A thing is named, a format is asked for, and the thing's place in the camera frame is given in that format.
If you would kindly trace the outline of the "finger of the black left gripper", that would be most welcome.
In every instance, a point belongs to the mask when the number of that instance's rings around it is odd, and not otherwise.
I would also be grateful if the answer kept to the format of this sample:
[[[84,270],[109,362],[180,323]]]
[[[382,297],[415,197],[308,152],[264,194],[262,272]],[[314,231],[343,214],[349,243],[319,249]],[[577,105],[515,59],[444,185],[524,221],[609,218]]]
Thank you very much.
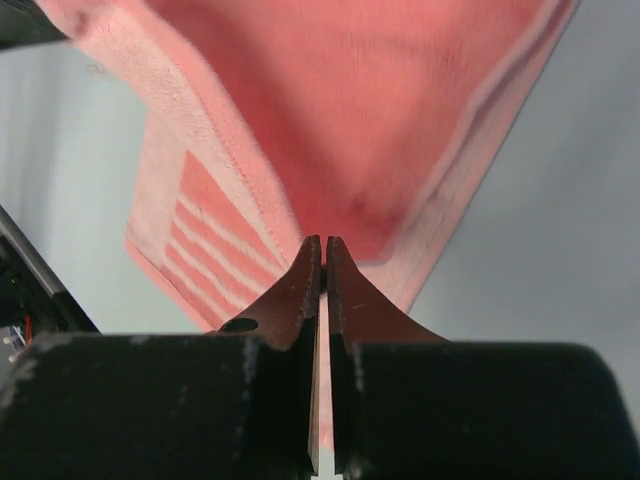
[[[0,0],[0,47],[9,50],[65,41],[67,37],[32,0]]]

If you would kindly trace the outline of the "pink white striped towel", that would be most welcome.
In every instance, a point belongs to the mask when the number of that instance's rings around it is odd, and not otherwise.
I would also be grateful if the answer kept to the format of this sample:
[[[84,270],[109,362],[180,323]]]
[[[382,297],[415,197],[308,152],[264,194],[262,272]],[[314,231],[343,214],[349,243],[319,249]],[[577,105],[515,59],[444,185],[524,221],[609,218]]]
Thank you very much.
[[[126,244],[204,331],[309,235],[408,310],[573,1],[44,1],[149,108]]]

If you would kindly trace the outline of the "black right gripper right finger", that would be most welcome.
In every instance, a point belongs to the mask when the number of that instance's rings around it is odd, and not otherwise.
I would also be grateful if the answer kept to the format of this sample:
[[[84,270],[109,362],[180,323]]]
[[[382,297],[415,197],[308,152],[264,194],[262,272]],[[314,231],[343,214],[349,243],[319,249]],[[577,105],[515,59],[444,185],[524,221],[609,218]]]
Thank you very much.
[[[572,343],[450,341],[326,246],[336,471],[346,479],[635,479],[617,381]]]

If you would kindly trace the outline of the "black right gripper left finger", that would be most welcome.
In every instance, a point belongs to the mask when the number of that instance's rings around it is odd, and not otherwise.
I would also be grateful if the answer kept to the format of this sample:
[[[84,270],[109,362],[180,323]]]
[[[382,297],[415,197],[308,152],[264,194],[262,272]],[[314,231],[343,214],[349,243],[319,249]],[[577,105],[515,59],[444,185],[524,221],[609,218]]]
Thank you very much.
[[[321,246],[220,330],[56,334],[1,392],[5,479],[308,479]]]

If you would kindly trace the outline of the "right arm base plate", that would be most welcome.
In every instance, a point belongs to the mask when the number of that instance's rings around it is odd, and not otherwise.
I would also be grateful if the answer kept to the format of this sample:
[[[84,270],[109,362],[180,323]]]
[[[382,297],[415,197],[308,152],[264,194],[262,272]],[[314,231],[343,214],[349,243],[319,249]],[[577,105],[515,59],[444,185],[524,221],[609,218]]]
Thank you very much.
[[[19,353],[43,334],[97,331],[38,250],[2,210],[2,342]]]

